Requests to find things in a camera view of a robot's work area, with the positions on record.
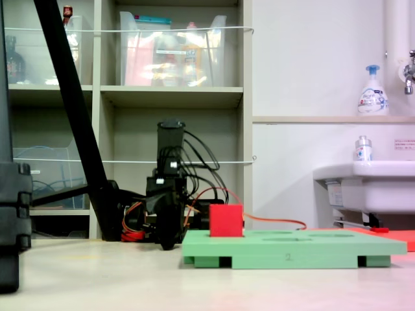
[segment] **bottle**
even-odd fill
[[[187,29],[196,29],[195,23],[192,21],[187,26]],[[197,31],[186,32],[186,43],[183,47],[184,56],[184,72],[183,80],[185,86],[200,86],[203,81],[199,81],[200,74],[200,57],[201,49],[195,44],[197,39]]]
[[[23,57],[16,52],[16,37],[6,36],[6,66],[8,83],[25,81],[26,63]]]
[[[69,28],[69,21],[73,15],[73,8],[70,5],[64,6],[63,20],[65,31]],[[69,47],[71,48],[71,54],[73,61],[75,62],[75,67],[77,71],[79,69],[79,50],[78,50],[78,38],[76,32],[70,31],[66,33],[66,38],[69,42]]]
[[[372,161],[372,141],[366,136],[359,136],[356,141],[356,161]]]
[[[378,65],[370,65],[366,67],[369,71],[370,79],[364,87],[357,106],[359,115],[388,115],[389,103],[385,90],[376,79],[376,71],[380,67]]]
[[[64,19],[62,22],[64,23],[65,29],[67,28],[67,24],[69,23],[69,20],[71,19],[73,15],[73,8],[70,5],[64,6]]]

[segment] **red cube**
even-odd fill
[[[210,205],[210,236],[242,237],[243,206],[241,204]]]

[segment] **soap dispenser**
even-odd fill
[[[362,95],[357,106],[359,115],[389,115],[389,103],[385,90],[376,79],[378,65],[366,67],[369,71],[369,81],[362,91]]]

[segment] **label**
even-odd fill
[[[340,184],[327,185],[330,205],[343,206],[342,186]]]
[[[166,51],[166,50],[156,50],[157,54],[175,54],[175,55],[186,55],[186,51]]]
[[[371,161],[372,160],[372,147],[371,146],[359,146],[356,148],[356,161]]]
[[[360,113],[381,111],[389,107],[388,97],[380,89],[365,89],[357,110]]]
[[[415,150],[415,139],[395,139],[395,150]]]

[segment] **shelf board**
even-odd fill
[[[415,116],[374,115],[367,117],[338,116],[338,117],[279,117],[256,116],[252,117],[254,124],[415,124]]]
[[[115,0],[117,5],[141,6],[237,6],[239,0]]]
[[[62,108],[59,86],[43,84],[9,84],[13,108]],[[92,86],[82,86],[86,106],[92,107]]]
[[[31,209],[31,216],[89,216],[89,209]]]
[[[101,93],[121,108],[237,108],[243,87],[101,86]]]

